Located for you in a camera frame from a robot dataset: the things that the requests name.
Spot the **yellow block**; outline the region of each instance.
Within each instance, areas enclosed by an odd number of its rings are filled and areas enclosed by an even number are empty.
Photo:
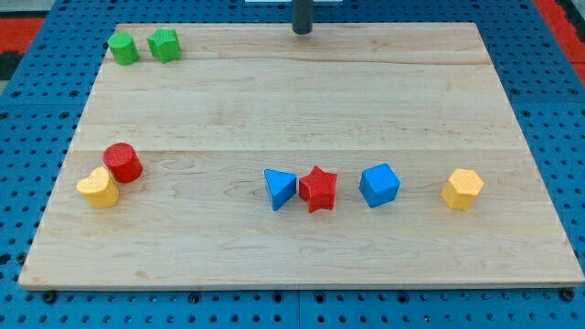
[[[118,202],[120,190],[108,169],[99,167],[77,183],[77,190],[87,203],[96,208],[111,207]]]
[[[441,192],[451,209],[467,210],[482,191],[484,181],[474,170],[455,169]]]

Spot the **green block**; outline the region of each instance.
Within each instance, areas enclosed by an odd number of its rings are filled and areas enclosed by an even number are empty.
[[[176,31],[172,29],[157,28],[156,32],[148,36],[148,47],[156,58],[163,63],[173,59],[181,59],[181,47]]]
[[[131,65],[139,58],[134,39],[126,32],[114,33],[108,39],[108,46],[119,65]]]

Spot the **red cylinder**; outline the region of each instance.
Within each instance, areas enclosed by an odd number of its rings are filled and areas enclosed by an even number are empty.
[[[113,178],[120,183],[130,183],[143,172],[138,155],[128,143],[116,143],[108,147],[103,153],[103,162]]]

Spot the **toy block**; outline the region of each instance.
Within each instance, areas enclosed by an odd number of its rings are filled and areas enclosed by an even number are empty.
[[[181,59],[181,46],[173,28],[157,28],[152,35],[148,36],[147,40],[150,52],[163,63],[173,59]]]
[[[108,39],[108,46],[119,65],[131,65],[140,58],[134,39],[126,32],[114,33]]]
[[[299,196],[312,213],[317,209],[333,210],[337,174],[326,173],[315,166],[309,175],[299,180]]]
[[[88,205],[95,208],[114,206],[120,197],[120,190],[110,176],[108,169],[99,167],[90,176],[77,183],[77,190]]]
[[[455,169],[441,191],[441,197],[451,209],[469,209],[484,187],[484,181],[474,170]]]
[[[389,164],[379,164],[362,172],[359,190],[370,207],[393,201],[399,192],[400,180]]]
[[[272,169],[264,169],[266,192],[271,200],[272,210],[277,211],[296,194],[296,175]]]
[[[103,162],[120,183],[130,183],[143,172],[138,155],[128,143],[116,143],[108,147],[103,153]]]

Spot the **black metal rod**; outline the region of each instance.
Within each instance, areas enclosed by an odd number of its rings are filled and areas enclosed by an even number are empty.
[[[292,0],[292,31],[299,35],[313,30],[313,0]]]

